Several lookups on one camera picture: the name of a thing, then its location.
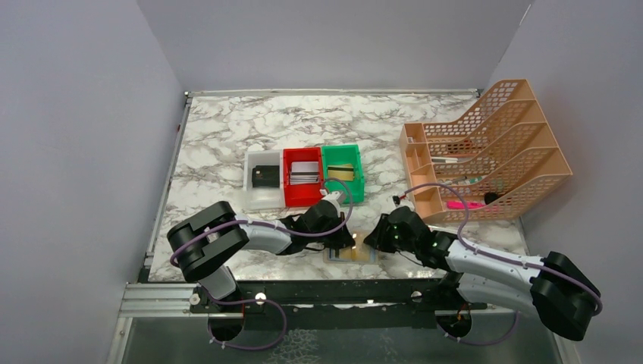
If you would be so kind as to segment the beige card holder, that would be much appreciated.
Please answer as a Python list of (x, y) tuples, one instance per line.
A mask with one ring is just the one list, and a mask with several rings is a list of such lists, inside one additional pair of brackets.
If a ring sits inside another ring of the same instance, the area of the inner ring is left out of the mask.
[(342, 249), (326, 249), (323, 253), (324, 262), (352, 263), (360, 265), (375, 265), (378, 263), (378, 252), (365, 243), (369, 233), (364, 230), (352, 232), (355, 245)]

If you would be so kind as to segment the gold credit card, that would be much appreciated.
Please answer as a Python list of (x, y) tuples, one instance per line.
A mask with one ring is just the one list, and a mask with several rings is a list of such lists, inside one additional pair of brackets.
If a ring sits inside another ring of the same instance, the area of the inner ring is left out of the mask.
[(349, 249), (348, 258), (351, 262), (367, 263), (372, 261), (372, 248), (363, 243), (365, 234), (361, 231), (353, 233), (356, 245)]

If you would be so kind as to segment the green plastic bin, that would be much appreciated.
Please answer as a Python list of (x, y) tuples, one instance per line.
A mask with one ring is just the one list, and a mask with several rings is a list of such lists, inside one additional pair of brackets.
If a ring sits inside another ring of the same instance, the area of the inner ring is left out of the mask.
[(352, 193), (353, 202), (365, 199), (365, 175), (361, 153), (356, 144), (321, 147), (324, 179), (334, 177), (342, 180)]

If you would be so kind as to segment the red plastic bin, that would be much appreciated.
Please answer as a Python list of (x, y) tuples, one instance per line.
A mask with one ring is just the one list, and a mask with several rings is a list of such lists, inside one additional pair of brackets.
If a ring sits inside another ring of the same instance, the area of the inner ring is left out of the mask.
[[(316, 184), (289, 184), (289, 172), (292, 162), (317, 161), (319, 165), (320, 180)], [(317, 203), (322, 195), (323, 171), (322, 171), (322, 151), (320, 147), (307, 147), (284, 149), (283, 151), (283, 176), (284, 176), (284, 198), (286, 207), (306, 207)]]

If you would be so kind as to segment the white plastic bin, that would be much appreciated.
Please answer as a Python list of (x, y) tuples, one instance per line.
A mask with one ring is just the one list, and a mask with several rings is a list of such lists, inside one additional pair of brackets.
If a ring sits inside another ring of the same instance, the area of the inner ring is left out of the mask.
[(250, 211), (285, 207), (283, 150), (247, 151), (244, 158), (243, 199)]

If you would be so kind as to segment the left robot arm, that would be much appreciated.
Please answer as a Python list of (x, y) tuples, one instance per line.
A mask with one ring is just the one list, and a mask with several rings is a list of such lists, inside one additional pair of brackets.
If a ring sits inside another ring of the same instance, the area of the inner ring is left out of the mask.
[(339, 205), (320, 200), (305, 212), (275, 221), (252, 220), (220, 201), (176, 224), (167, 232), (171, 264), (189, 283), (198, 283), (216, 309), (226, 312), (240, 299), (240, 290), (226, 262), (241, 250), (276, 256), (302, 252), (312, 243), (326, 249), (355, 246)]

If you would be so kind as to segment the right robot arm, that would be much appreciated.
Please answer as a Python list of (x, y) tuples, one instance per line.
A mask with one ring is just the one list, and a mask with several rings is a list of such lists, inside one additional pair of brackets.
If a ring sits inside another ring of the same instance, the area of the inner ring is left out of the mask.
[(568, 340), (585, 338), (601, 311), (601, 293), (566, 255), (525, 256), (432, 230), (407, 206), (381, 215), (365, 244), (383, 253), (412, 253), (421, 265), (457, 277), (438, 287), (439, 302), (455, 309), (488, 303), (539, 317)]

